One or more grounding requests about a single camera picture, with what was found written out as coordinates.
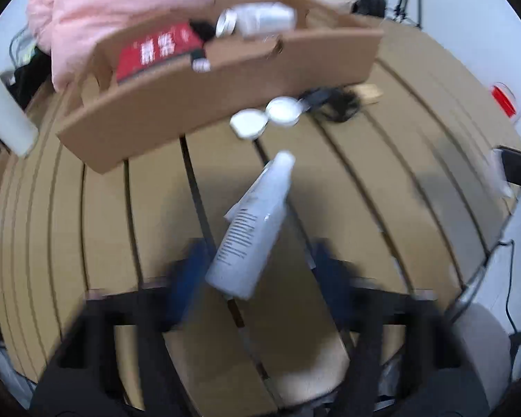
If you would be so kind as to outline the small wooden block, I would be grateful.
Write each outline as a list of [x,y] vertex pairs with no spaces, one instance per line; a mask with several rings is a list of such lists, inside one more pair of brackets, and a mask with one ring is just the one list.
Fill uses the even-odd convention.
[[350,89],[357,96],[362,106],[370,106],[377,103],[383,95],[382,90],[374,84],[353,85]]

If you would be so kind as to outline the red box white characters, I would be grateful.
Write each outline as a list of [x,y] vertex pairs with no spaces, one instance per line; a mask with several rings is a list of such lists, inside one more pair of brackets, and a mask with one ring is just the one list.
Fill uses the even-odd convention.
[[121,49],[115,70],[115,79],[121,83],[177,57],[190,55],[203,58],[204,48],[192,50],[199,43],[189,22],[161,28],[131,41]]

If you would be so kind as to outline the small black object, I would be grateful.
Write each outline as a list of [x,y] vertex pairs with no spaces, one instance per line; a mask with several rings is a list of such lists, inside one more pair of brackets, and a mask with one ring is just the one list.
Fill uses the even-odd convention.
[[190,28],[193,33],[199,38],[199,43],[194,46],[192,50],[203,49],[205,45],[216,38],[216,29],[213,24],[204,20],[190,20]]

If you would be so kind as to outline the white round lid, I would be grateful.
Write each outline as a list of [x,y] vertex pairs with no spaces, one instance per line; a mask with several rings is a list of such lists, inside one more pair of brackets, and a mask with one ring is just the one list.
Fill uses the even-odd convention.
[[287,96],[272,99],[265,108],[268,120],[275,125],[283,127],[296,125],[303,112],[301,102]]

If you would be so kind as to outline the white squeeze bottle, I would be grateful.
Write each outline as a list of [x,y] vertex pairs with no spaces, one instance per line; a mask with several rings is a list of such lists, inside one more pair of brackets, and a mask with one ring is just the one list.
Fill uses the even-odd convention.
[[294,166],[293,154],[278,152],[226,213],[230,226],[207,272],[210,286],[237,299],[254,295],[286,217]]

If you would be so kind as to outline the white round jar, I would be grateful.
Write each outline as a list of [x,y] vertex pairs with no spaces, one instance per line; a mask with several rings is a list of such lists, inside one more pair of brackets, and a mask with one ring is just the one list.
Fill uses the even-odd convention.
[[259,109],[244,109],[230,118],[230,128],[237,138],[255,140],[259,138],[268,124],[268,117]]

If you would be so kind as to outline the shallow cardboard tray box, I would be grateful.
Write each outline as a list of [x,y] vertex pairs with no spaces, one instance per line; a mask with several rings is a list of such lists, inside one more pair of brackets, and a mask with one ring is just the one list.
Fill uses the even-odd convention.
[[[215,23],[225,9],[265,2],[295,9],[296,28],[269,38],[232,35],[209,41],[206,72],[195,71],[190,57],[183,56],[115,81],[122,51],[133,41],[180,22]],[[66,90],[57,137],[90,169],[106,173],[240,109],[308,89],[364,82],[382,37],[379,25],[315,0],[214,0],[201,8],[162,12],[95,46]]]

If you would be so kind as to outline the white thermos bottle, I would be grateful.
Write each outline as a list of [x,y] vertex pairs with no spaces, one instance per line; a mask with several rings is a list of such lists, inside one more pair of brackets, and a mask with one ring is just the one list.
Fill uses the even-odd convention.
[[37,138],[37,127],[0,78],[0,140],[16,156],[26,157],[33,150]]

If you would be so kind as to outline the large white pill jar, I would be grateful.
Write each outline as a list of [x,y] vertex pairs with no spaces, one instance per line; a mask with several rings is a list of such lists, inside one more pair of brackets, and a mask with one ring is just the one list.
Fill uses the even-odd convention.
[[266,37],[294,30],[295,9],[279,2],[247,3],[225,9],[216,22],[215,36]]

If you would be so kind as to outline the red bucket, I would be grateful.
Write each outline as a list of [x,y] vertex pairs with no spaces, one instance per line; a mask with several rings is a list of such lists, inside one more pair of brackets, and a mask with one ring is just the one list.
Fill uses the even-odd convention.
[[503,82],[495,82],[490,88],[490,93],[508,118],[514,118],[517,115],[517,100],[508,85]]

